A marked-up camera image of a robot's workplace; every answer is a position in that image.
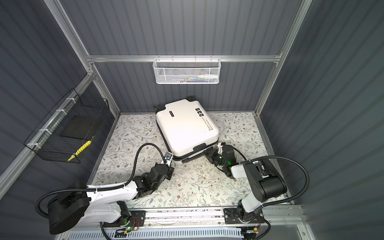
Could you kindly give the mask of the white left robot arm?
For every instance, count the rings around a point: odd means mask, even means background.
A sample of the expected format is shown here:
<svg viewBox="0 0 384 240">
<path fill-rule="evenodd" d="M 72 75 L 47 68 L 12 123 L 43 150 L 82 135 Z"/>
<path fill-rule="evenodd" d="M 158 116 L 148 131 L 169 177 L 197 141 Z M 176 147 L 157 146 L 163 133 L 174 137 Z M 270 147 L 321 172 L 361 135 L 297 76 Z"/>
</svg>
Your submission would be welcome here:
<svg viewBox="0 0 384 240">
<path fill-rule="evenodd" d="M 52 235 L 64 233 L 78 224 L 99 222 L 113 227 L 126 226 L 134 220 L 126 202 L 151 195 L 173 174 L 170 152 L 160 154 L 162 161 L 150 172 L 140 176 L 131 174 L 123 183 L 101 187 L 78 182 L 66 189 L 51 191 L 41 196 L 35 211 L 49 221 Z"/>
</svg>

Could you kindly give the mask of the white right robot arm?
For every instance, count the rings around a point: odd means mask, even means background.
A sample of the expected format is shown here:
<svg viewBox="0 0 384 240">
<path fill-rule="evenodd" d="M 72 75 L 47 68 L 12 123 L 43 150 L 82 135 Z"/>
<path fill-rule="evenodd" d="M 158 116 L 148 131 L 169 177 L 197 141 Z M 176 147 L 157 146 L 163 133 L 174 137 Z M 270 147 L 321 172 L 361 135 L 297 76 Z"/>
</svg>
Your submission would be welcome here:
<svg viewBox="0 0 384 240">
<path fill-rule="evenodd" d="M 240 200 L 235 208 L 224 209 L 227 224 L 249 223 L 254 219 L 260 219 L 264 207 L 293 201 L 302 196 L 310 185 L 308 171 L 298 162 L 286 157 L 263 156 L 238 163 L 233 150 L 220 153 L 218 149 L 213 147 L 205 150 L 204 155 L 211 164 L 227 177 L 231 179 L 245 178 L 251 187 L 250 193 Z M 305 183 L 297 194 L 283 200 L 268 201 L 288 191 L 285 180 L 270 159 L 287 161 L 296 165 L 303 172 Z"/>
</svg>

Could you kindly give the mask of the white black suitcase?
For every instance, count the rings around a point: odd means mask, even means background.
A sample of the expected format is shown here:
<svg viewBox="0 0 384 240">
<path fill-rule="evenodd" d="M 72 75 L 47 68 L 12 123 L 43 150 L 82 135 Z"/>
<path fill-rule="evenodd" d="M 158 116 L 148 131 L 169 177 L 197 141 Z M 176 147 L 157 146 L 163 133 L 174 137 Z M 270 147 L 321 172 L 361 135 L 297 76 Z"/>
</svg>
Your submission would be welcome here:
<svg viewBox="0 0 384 240">
<path fill-rule="evenodd" d="M 154 110 L 157 126 L 174 161 L 197 158 L 219 141 L 219 128 L 194 96 L 154 106 Z"/>
</svg>

